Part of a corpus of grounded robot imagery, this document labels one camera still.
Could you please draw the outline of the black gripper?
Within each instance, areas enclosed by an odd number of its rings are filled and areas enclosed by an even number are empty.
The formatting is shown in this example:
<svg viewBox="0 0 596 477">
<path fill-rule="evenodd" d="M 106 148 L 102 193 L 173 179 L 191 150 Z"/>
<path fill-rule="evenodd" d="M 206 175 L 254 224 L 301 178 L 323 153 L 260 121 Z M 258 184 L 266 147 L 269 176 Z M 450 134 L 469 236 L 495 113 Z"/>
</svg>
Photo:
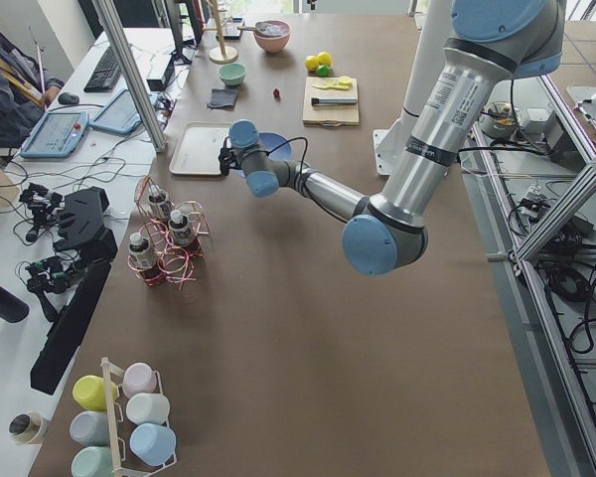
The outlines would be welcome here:
<svg viewBox="0 0 596 477">
<path fill-rule="evenodd" d="M 220 163 L 220 172 L 222 175 L 228 175 L 231 170 L 238 169 L 236 153 L 230 145 L 228 137 L 226 137 L 223 140 L 223 145 L 220 149 L 218 160 Z"/>
</svg>

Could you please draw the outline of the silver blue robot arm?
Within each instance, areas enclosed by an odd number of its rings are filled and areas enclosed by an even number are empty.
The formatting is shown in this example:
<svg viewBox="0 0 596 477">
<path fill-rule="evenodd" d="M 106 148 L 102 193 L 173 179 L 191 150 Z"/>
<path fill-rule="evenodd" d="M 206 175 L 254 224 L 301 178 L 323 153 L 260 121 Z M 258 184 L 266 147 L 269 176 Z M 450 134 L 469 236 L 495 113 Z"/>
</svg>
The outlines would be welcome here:
<svg viewBox="0 0 596 477">
<path fill-rule="evenodd" d="M 424 67 L 426 102 L 408 138 L 395 146 L 383 189 L 363 195 L 296 161 L 272 161 L 249 120 L 228 130 L 219 155 L 223 174 L 243 172 L 255 197 L 288 187 L 346 220 L 342 246 L 358 272 L 382 275 L 425 252 L 423 213 L 457 160 L 471 126 L 503 80 L 542 76 L 562 56 L 563 1 L 433 1 L 422 27 L 412 84 Z"/>
</svg>

